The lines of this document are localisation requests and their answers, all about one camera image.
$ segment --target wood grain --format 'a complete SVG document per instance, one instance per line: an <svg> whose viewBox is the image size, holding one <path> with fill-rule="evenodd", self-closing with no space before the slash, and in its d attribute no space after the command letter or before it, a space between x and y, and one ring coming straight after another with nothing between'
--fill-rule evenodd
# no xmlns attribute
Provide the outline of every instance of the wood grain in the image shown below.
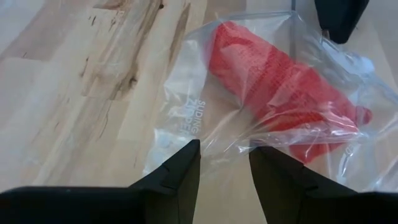
<svg viewBox="0 0 398 224"><path fill-rule="evenodd" d="M18 2L0 12L0 190L140 179L184 35L230 13L291 8L288 0ZM383 80L394 83L366 19L347 48L373 59ZM207 94L217 89L206 87ZM228 107L219 106L209 106L208 116ZM224 130L250 122L243 116ZM247 156L201 177L195 223L264 222Z"/></svg>

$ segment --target ziplock bag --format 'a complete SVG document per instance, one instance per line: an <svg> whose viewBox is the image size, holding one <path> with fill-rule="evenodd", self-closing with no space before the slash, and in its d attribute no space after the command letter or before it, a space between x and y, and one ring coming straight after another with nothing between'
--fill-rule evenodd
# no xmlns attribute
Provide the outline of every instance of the ziplock bag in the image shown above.
<svg viewBox="0 0 398 224"><path fill-rule="evenodd" d="M201 140L204 174L255 140L355 190L380 178L366 169L376 169L372 152L398 115L398 96L372 62L295 12L230 16L188 34L159 100L146 173L192 139Z"/></svg>

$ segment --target wooden table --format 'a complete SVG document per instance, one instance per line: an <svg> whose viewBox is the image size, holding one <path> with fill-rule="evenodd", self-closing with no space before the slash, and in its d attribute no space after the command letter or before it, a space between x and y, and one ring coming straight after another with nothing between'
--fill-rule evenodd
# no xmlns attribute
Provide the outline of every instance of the wooden table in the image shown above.
<svg viewBox="0 0 398 224"><path fill-rule="evenodd" d="M140 179L157 96L184 35L230 12L291 7L290 0L0 1L0 190ZM297 10L317 26L311 1ZM346 46L371 58L397 90L366 14ZM388 150L382 161L396 158ZM265 222L247 157L201 181L195 223L204 222Z"/></svg>

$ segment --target plastic bag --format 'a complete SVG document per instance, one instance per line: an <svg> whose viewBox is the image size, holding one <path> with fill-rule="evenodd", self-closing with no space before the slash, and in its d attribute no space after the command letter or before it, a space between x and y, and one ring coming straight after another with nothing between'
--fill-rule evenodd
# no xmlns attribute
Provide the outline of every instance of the plastic bag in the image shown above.
<svg viewBox="0 0 398 224"><path fill-rule="evenodd" d="M347 169L377 166L371 152L398 115L398 96L369 59L342 51L294 12L230 16L188 34L159 99L144 172L191 139L201 140L204 173L256 140L356 190L380 173Z"/></svg>

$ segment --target red item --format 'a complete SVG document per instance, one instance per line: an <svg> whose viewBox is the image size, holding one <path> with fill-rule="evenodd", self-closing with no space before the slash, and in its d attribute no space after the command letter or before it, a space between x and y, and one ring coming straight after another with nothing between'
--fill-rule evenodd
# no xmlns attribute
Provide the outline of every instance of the red item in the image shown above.
<svg viewBox="0 0 398 224"><path fill-rule="evenodd" d="M360 122L372 118L370 110L354 106L317 71L294 62L286 53L233 22L224 22L214 33L210 71L239 97L268 131L309 129L358 133ZM293 145L292 154L307 163L342 143Z"/></svg>

